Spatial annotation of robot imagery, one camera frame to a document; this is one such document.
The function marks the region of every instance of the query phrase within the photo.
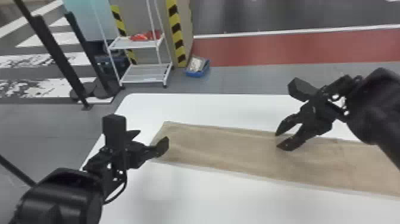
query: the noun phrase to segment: cloth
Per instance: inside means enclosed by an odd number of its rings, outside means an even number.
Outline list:
[[[400,197],[400,172],[377,146],[314,138],[288,152],[276,148],[287,135],[173,122],[163,124],[153,144],[165,136],[170,149],[160,160],[169,163]]]

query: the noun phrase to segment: pole base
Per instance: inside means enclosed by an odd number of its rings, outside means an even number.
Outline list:
[[[107,99],[116,96],[121,91],[121,86],[116,80],[109,80],[109,88],[105,90],[98,79],[95,80],[96,89],[93,92],[94,96],[99,99]]]
[[[95,82],[85,82],[85,83],[83,83],[83,87],[85,87],[84,97],[85,98],[92,97],[93,93],[95,91],[95,88],[96,88],[96,83]],[[75,102],[77,102],[79,100],[79,97],[74,90],[71,90],[70,98]]]

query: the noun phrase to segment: blue tray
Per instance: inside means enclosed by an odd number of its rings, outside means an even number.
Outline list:
[[[186,68],[185,73],[186,73],[186,76],[200,78],[200,77],[203,77],[209,69],[210,69],[210,60],[206,60],[203,70],[193,72],[193,71],[189,71],[188,68]]]

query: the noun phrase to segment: hazard stripe tape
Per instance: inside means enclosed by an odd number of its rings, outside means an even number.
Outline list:
[[[186,67],[188,59],[186,58],[185,45],[180,25],[180,17],[176,0],[166,0],[170,27],[172,31],[172,40],[175,46],[175,57],[178,60],[178,67]]]
[[[120,7],[118,5],[111,5],[111,12],[115,20],[115,25],[118,28],[118,32],[120,33],[121,36],[127,36],[125,24],[124,21],[122,20],[120,13]],[[138,64],[136,61],[135,53],[133,52],[132,49],[125,50],[125,54],[129,58],[132,64]]]

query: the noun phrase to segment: black cable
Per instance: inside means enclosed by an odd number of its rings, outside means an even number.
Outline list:
[[[112,198],[110,198],[110,199],[104,201],[104,204],[111,203],[112,201],[114,201],[115,199],[117,199],[117,197],[119,197],[119,196],[122,194],[122,192],[125,191],[126,186],[127,186],[127,182],[128,182],[128,181],[127,181],[127,177],[125,177],[124,185],[123,185],[121,191],[119,191],[117,194],[115,194]]]

